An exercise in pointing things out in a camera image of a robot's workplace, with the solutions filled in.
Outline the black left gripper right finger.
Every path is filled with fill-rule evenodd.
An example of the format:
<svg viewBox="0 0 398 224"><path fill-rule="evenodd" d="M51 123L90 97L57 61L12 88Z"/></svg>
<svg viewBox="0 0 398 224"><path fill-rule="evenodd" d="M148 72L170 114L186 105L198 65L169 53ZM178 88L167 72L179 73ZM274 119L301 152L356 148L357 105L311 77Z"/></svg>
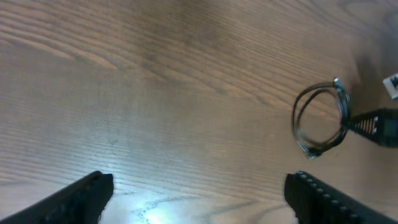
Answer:
<svg viewBox="0 0 398 224"><path fill-rule="evenodd" d="M303 224L397 224L304 171L287 174L284 198Z"/></svg>

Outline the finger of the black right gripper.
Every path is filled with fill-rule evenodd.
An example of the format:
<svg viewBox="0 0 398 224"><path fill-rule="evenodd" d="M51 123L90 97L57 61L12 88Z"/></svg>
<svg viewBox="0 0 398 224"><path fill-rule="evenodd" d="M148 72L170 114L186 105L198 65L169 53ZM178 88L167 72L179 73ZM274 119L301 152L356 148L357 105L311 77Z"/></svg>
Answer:
<svg viewBox="0 0 398 224"><path fill-rule="evenodd" d="M397 109L378 109L342 121L344 128L382 147L397 147Z"/></svg>

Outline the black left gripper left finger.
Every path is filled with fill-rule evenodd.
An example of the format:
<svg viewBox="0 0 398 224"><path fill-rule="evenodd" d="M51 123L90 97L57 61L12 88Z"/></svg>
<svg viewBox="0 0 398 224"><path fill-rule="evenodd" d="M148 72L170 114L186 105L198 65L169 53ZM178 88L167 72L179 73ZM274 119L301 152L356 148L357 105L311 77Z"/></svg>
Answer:
<svg viewBox="0 0 398 224"><path fill-rule="evenodd" d="M113 175L94 171L1 224L97 224L113 192Z"/></svg>

